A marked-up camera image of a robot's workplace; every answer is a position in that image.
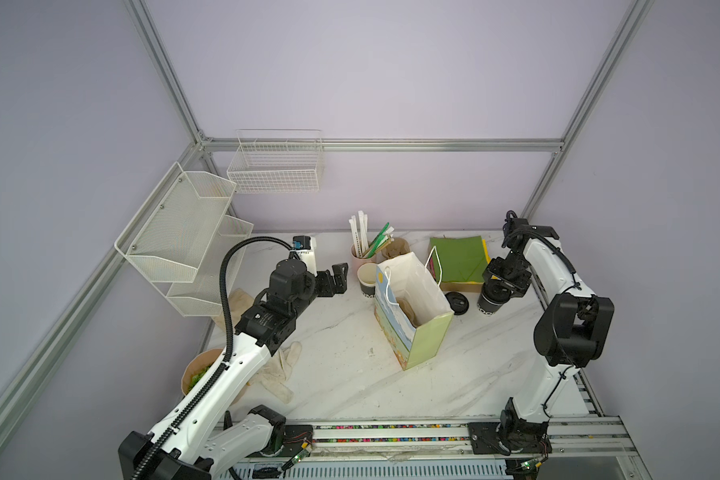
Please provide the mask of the black plastic cup lid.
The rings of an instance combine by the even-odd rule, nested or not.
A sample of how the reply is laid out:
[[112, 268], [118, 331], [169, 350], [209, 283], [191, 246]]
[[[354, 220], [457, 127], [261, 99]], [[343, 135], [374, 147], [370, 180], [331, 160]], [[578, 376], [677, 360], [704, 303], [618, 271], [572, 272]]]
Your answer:
[[481, 298], [494, 304], [504, 304], [510, 300], [512, 290], [501, 280], [492, 278], [483, 284]]

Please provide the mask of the green paper gift bag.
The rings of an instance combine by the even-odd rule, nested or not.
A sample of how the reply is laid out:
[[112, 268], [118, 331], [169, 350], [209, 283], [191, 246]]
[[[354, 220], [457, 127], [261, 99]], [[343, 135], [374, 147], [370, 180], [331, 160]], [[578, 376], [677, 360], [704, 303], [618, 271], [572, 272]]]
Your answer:
[[[416, 329], [398, 298], [412, 305]], [[432, 273], [410, 252], [377, 265], [374, 315], [400, 367], [409, 370], [437, 355], [454, 312]]]

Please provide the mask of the black white paper coffee cup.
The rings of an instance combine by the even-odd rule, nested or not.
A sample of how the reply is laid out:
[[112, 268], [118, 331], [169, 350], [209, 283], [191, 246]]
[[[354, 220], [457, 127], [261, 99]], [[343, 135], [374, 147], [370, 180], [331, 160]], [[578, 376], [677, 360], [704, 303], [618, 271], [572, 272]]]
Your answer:
[[485, 315], [496, 313], [504, 304], [494, 304], [481, 298], [481, 293], [477, 301], [478, 309]]

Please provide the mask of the single brown pulp cup carrier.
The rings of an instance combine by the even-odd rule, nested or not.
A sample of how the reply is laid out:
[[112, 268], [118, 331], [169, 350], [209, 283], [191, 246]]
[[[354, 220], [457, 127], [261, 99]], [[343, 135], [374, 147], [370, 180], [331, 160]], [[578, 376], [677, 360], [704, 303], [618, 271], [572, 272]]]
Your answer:
[[398, 298], [397, 303], [398, 303], [400, 309], [405, 314], [409, 323], [413, 326], [414, 329], [416, 329], [419, 326], [419, 324], [417, 322], [416, 313], [415, 313], [412, 305], [405, 298]]

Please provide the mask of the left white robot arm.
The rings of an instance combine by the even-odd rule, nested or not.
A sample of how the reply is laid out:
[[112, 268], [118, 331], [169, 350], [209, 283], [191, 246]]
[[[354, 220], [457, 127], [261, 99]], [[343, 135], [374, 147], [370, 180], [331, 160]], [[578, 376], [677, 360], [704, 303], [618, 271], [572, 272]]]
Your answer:
[[295, 331], [301, 314], [318, 297], [341, 295], [348, 288], [349, 266], [316, 266], [316, 242], [296, 236], [288, 256], [277, 263], [267, 288], [238, 320], [228, 301], [227, 270], [252, 237], [231, 247], [221, 260], [219, 288], [226, 345], [195, 387], [148, 433], [131, 432], [118, 448], [125, 479], [217, 479], [251, 454], [271, 455], [284, 444], [286, 419], [260, 405], [243, 420], [216, 433], [215, 426], [249, 380]]

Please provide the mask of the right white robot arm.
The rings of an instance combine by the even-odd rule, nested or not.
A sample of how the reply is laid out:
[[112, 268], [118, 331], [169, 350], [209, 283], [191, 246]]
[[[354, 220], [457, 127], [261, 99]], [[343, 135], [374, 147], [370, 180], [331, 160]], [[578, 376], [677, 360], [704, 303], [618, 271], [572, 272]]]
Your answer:
[[615, 307], [581, 279], [553, 227], [532, 225], [508, 211], [502, 232], [508, 253], [488, 263], [478, 308], [493, 314], [538, 283], [545, 302], [533, 330], [538, 357], [492, 430], [473, 432], [472, 440], [503, 455], [545, 454], [552, 407], [573, 377], [602, 355]]

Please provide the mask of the stacked paper coffee cup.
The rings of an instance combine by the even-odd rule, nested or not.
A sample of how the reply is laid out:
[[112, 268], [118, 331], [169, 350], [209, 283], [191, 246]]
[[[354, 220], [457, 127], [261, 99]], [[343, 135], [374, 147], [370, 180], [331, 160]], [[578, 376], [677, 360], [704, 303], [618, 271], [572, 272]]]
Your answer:
[[376, 290], [377, 265], [364, 263], [357, 269], [357, 279], [365, 297], [373, 298]]

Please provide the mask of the yellow napkin stack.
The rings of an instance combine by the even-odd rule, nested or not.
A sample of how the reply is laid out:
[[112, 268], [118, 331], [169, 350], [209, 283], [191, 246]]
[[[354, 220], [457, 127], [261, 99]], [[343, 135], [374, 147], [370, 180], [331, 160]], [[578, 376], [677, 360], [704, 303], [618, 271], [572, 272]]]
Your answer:
[[484, 252], [484, 257], [485, 257], [485, 261], [486, 261], [486, 265], [487, 265], [487, 264], [490, 263], [491, 257], [490, 257], [489, 252], [488, 252], [488, 247], [487, 247], [487, 241], [486, 241], [486, 239], [485, 239], [485, 238], [481, 238], [481, 240], [482, 240], [482, 248], [483, 248], [483, 252]]

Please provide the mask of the brown pulp cup carriers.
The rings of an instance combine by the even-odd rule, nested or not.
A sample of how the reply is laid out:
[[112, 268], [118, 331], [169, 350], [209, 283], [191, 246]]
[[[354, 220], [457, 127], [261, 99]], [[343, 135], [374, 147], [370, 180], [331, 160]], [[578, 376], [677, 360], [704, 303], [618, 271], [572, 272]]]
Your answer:
[[410, 252], [409, 242], [405, 238], [394, 238], [381, 249], [379, 258], [386, 261]]

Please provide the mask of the white mesh two-tier shelf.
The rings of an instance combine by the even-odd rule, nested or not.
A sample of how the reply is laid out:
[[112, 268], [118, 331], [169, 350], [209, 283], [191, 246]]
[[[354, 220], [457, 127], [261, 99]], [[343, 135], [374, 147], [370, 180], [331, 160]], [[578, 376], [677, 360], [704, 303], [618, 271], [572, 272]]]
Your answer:
[[226, 178], [175, 163], [114, 242], [184, 317], [222, 313], [220, 264], [254, 229], [231, 214], [235, 190]]

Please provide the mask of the paper bowl with greens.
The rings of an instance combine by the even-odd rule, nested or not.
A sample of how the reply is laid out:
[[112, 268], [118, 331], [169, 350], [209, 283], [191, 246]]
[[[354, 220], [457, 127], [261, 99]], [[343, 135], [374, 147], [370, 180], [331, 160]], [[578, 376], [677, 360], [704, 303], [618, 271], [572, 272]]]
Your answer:
[[196, 356], [186, 367], [181, 380], [181, 390], [186, 396], [222, 355], [222, 349], [207, 350]]

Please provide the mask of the aluminium frame rail base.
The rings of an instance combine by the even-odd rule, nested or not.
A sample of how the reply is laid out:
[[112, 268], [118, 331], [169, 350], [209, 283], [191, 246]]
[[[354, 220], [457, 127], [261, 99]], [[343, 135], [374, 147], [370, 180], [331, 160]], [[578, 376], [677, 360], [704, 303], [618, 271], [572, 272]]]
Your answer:
[[265, 406], [220, 433], [218, 419], [179, 415], [149, 434], [130, 433], [118, 449], [130, 479], [212, 479], [250, 455], [273, 456], [317, 448], [336, 452], [465, 451], [518, 457], [512, 474], [535, 472], [550, 456], [627, 456], [638, 451], [614, 417], [552, 418], [529, 422], [510, 411], [498, 421], [320, 423], [288, 425]]

